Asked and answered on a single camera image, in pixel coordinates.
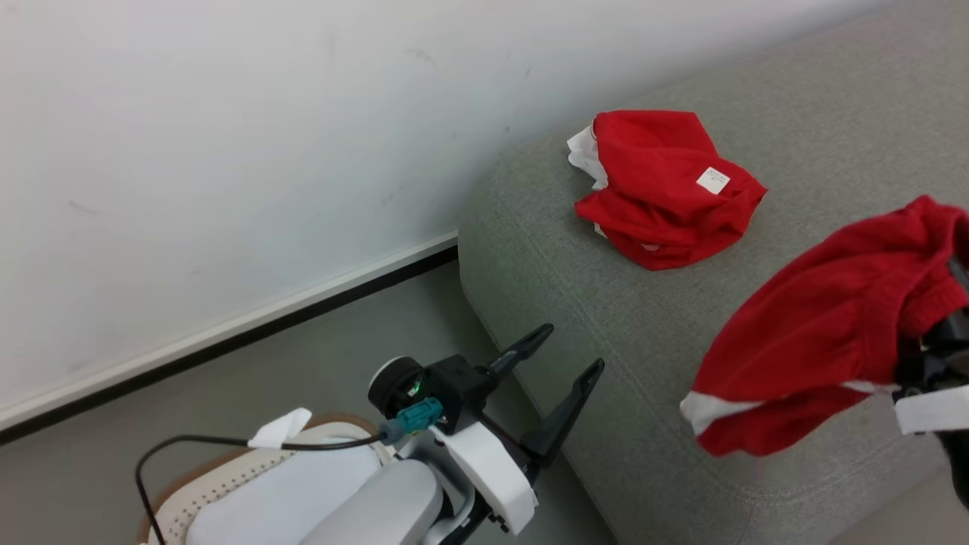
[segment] red cloth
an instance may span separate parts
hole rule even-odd
[[[744,303],[703,359],[693,392],[763,404],[714,420],[701,446],[715,456],[771,454],[865,399],[851,381],[892,384],[899,343],[969,305],[949,272],[954,255],[969,263],[969,217],[923,196],[795,259]]]
[[[733,244],[766,193],[717,154],[694,113],[603,112],[592,129],[609,186],[576,212],[647,269],[690,265]],[[697,183],[711,167],[730,177],[719,194]]]

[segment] gray fabric surface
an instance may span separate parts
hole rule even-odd
[[[787,451],[713,459],[678,413],[703,354],[775,272],[832,231],[923,193],[969,206],[969,2],[918,0],[653,92],[626,108],[697,112],[769,192],[738,244],[650,272],[572,204],[582,120],[504,157],[460,228],[468,299],[499,344],[557,333],[518,376],[549,411],[609,366],[566,455],[625,543],[823,543],[942,463],[891,402],[841,413]]]

